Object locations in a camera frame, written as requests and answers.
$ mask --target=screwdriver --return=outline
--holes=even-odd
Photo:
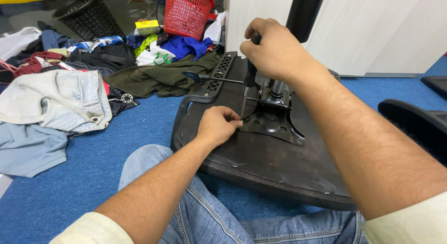
[[[261,35],[258,32],[254,32],[252,38],[250,39],[251,42],[253,42],[253,44],[255,45],[259,45],[259,42],[261,41]],[[244,111],[245,111],[245,104],[247,103],[247,92],[249,91],[250,87],[253,87],[255,85],[255,77],[256,77],[256,72],[257,72],[257,68],[251,63],[251,61],[248,59],[247,62],[247,74],[245,76],[244,79],[244,86],[245,86],[245,91],[244,91],[244,102],[242,103],[242,111],[240,112],[240,120],[242,120],[243,116],[244,116]]]

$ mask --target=white plastic bag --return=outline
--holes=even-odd
[[[161,49],[157,46],[157,41],[153,41],[150,45],[150,52],[143,50],[137,57],[137,65],[139,66],[153,66],[163,63],[171,63],[175,58],[175,54],[168,50]]]
[[[25,50],[28,44],[37,40],[42,32],[35,27],[25,27],[14,34],[3,34],[0,38],[0,58],[7,60]]]
[[[220,31],[225,20],[225,11],[217,15],[216,21],[210,24],[203,34],[203,39],[210,38],[213,44],[218,44],[220,41]]]

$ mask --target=white sleeve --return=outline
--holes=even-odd
[[[133,244],[129,235],[115,221],[100,213],[86,213],[50,244]]]
[[[447,192],[402,210],[367,221],[371,244],[447,243]]]

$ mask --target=green corduroy cloth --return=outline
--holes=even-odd
[[[149,97],[155,90],[159,97],[183,96],[194,85],[192,79],[182,74],[183,71],[209,74],[220,60],[216,52],[204,54],[196,61],[194,57],[187,55],[170,64],[123,69],[104,78],[104,81],[135,97]]]

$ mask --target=red plastic basket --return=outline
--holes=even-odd
[[[166,0],[165,24],[168,34],[200,40],[214,0]]]

